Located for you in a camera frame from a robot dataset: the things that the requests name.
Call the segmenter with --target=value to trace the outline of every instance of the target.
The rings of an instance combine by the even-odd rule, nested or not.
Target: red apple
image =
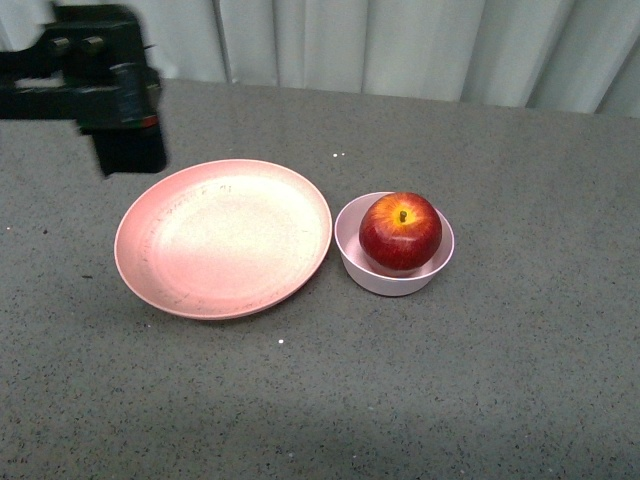
[[[442,241],[442,222],[436,209],[417,193],[390,193],[369,207],[359,238],[373,267],[379,265],[381,273],[402,276],[436,253]]]

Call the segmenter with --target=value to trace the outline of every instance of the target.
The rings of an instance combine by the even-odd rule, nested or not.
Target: plate
[[[302,175],[261,160],[218,160],[149,188],[124,215],[114,254],[142,300],[198,320],[267,309],[316,272],[331,212]]]

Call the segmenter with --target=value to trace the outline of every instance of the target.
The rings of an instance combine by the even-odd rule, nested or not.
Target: pink bowl
[[[347,273],[358,285],[378,295],[400,297],[417,292],[444,268],[453,255],[454,237],[451,225],[436,209],[442,221],[442,242],[435,255],[406,277],[388,277],[375,273],[360,247],[358,232],[369,207],[389,193],[392,192],[369,193],[349,202],[336,218],[335,239]]]

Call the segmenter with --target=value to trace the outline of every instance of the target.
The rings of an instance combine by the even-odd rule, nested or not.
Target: table
[[[638,478],[638,120],[165,86],[158,175],[101,178],[70,122],[0,122],[3,478]],[[334,220],[419,192],[454,256],[385,298],[333,243],[262,313],[165,314],[120,279],[116,229],[224,158],[296,170]]]

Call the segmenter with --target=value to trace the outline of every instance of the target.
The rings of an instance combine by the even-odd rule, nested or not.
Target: curtain fold
[[[166,78],[640,117],[638,0],[118,1]],[[50,20],[0,1],[0,48]]]

